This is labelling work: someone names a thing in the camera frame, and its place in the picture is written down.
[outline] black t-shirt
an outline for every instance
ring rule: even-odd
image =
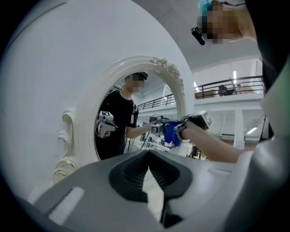
[[[253,21],[258,47],[263,59],[263,80],[267,92],[278,78],[289,51],[289,2],[246,0]],[[271,138],[273,131],[264,123],[261,140]]]
[[[133,100],[124,99],[119,91],[109,93],[101,104],[100,111],[110,112],[114,116],[117,131],[111,131],[107,138],[99,138],[95,134],[96,149],[101,160],[124,153],[126,127],[136,128],[138,110],[133,114]]]

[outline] cable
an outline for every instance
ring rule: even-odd
[[[99,122],[97,123],[97,126],[95,127],[95,134],[96,134],[96,136],[98,136],[99,138],[100,138],[100,136],[99,136],[99,129],[98,129],[98,126],[99,126]]]
[[[145,139],[143,145],[141,146],[140,150],[142,150],[142,148],[143,148],[143,146],[144,146],[144,144],[145,144],[145,142],[146,142],[146,140],[147,140],[147,138],[148,138],[148,135],[146,136],[146,139]]]

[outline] person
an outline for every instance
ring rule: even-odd
[[[217,0],[200,0],[198,4],[202,11],[198,23],[209,41],[233,42],[246,38],[257,42],[263,61],[265,94],[290,60],[289,43],[284,43],[287,36],[283,34],[288,33],[286,26],[289,24],[286,4],[289,3],[280,5],[254,0],[238,5]],[[211,136],[192,122],[187,121],[186,127],[182,138],[190,139],[209,160],[235,163],[243,152]],[[273,131],[266,120],[261,140],[272,136]]]
[[[111,91],[101,104],[100,111],[110,112],[114,116],[117,131],[106,131],[105,138],[100,138],[95,133],[95,145],[101,160],[105,160],[124,153],[125,136],[134,139],[150,131],[151,122],[136,128],[139,111],[132,100],[133,93],[144,86],[148,74],[145,72],[134,73],[125,78],[125,85],[120,91]]]

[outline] gray plastic housing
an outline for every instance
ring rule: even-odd
[[[63,225],[75,232],[246,231],[290,177],[289,141],[276,137],[263,142],[236,164],[158,152],[186,166],[193,176],[182,197],[166,202],[170,213],[182,219],[169,228],[154,219],[146,202],[126,200],[109,184],[110,171],[141,151],[86,165],[45,192],[35,206],[47,215],[78,186],[84,196]]]

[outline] handheld device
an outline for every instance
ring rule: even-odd
[[[107,111],[100,111],[97,125],[96,125],[96,135],[100,138],[105,138],[107,131],[116,131],[118,126],[113,121],[114,116]]]
[[[174,127],[177,137],[181,140],[181,133],[186,129],[186,121],[191,121],[203,130],[207,130],[212,124],[212,119],[206,111],[199,111],[191,115],[187,115],[181,118],[181,123]]]
[[[201,33],[198,27],[191,28],[191,34],[196,38],[196,40],[200,43],[200,45],[205,45],[203,34]]]

